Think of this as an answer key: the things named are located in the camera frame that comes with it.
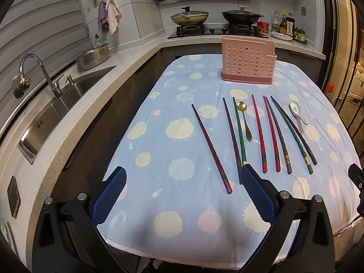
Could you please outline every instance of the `countertop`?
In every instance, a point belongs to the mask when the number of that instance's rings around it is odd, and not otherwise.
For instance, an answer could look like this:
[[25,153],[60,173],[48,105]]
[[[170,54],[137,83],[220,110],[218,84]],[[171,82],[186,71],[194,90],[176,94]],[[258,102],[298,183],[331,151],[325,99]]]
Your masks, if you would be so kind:
[[[163,33],[139,46],[114,53],[96,68],[80,72],[75,66],[67,73],[73,78],[100,69],[116,66],[98,81],[68,112],[51,133],[33,165],[30,165],[17,148],[20,136],[33,118],[53,97],[47,87],[21,114],[0,148],[0,218],[6,219],[13,231],[14,240],[21,261],[31,268],[32,245],[40,209],[45,198],[52,193],[54,185],[77,142],[114,93],[153,54],[162,47],[221,43],[221,36],[204,35],[188,38],[167,39],[170,33]],[[325,59],[325,56],[310,46],[296,42],[285,42],[269,38],[277,48]],[[17,179],[21,206],[17,219],[10,215],[6,188],[11,176]]]

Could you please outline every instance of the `polka dot tablecloth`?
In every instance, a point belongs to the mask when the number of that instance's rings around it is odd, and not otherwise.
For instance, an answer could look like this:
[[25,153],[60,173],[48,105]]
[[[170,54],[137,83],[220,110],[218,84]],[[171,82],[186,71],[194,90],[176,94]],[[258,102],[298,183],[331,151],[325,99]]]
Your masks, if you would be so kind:
[[[105,223],[98,226],[106,241],[121,250],[161,260],[211,268],[240,268],[262,241],[264,222],[245,188],[239,185],[235,155],[222,98],[230,110],[238,140],[233,100],[248,104],[246,118],[253,135],[245,146],[248,163],[278,191],[297,198],[320,194],[333,233],[357,216],[359,191],[347,170],[359,164],[350,137],[319,88],[296,66],[277,61],[272,85],[221,80],[222,56],[184,56],[165,70],[141,105],[120,142],[105,179],[117,166],[127,184]],[[260,142],[251,95],[261,120],[268,161],[262,173]],[[281,172],[276,172],[273,143],[263,95],[273,95],[289,114],[291,100],[300,103],[309,122],[303,136],[318,164],[309,175],[291,132],[273,106],[290,155],[287,174],[278,140]],[[228,195],[191,104],[198,109],[233,189]],[[292,224],[279,253],[290,248],[298,222]]]

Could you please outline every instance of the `wall outlet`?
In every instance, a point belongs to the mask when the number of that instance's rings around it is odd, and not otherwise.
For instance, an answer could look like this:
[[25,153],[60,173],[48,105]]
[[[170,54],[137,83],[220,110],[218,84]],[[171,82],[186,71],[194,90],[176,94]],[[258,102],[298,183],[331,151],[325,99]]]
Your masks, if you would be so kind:
[[91,3],[92,3],[92,7],[95,9],[97,6],[99,6],[100,1],[99,0],[92,0]]

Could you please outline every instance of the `purple towel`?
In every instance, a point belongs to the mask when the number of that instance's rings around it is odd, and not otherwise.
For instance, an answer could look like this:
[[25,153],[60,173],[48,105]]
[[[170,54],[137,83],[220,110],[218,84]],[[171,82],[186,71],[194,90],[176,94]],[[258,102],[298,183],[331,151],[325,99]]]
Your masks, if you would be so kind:
[[106,14],[106,2],[101,1],[99,5],[99,18],[98,18],[98,24],[99,28],[102,29],[103,34],[107,34],[109,31],[109,23],[107,22],[107,14]]

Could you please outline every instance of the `faucet spout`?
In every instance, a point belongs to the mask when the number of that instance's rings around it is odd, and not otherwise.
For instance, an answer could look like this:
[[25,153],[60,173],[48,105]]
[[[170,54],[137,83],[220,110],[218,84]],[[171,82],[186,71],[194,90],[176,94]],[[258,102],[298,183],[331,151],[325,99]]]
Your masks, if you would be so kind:
[[60,98],[61,95],[62,95],[61,89],[58,86],[55,86],[53,84],[53,82],[50,79],[49,74],[48,74],[48,72],[46,70],[46,67],[43,64],[42,60],[37,55],[35,55],[34,53],[27,53],[21,59],[21,63],[20,63],[20,66],[19,66],[20,81],[19,81],[19,87],[17,89],[15,89],[15,91],[14,91],[15,97],[16,98],[21,98],[24,95],[24,91],[26,91],[30,86],[31,79],[24,77],[24,63],[25,63],[25,60],[27,58],[32,58],[37,62],[37,64],[40,66],[40,68],[41,68],[41,70],[43,72],[43,75],[44,75],[45,79],[47,80],[49,86],[51,87],[54,95],[57,98]]

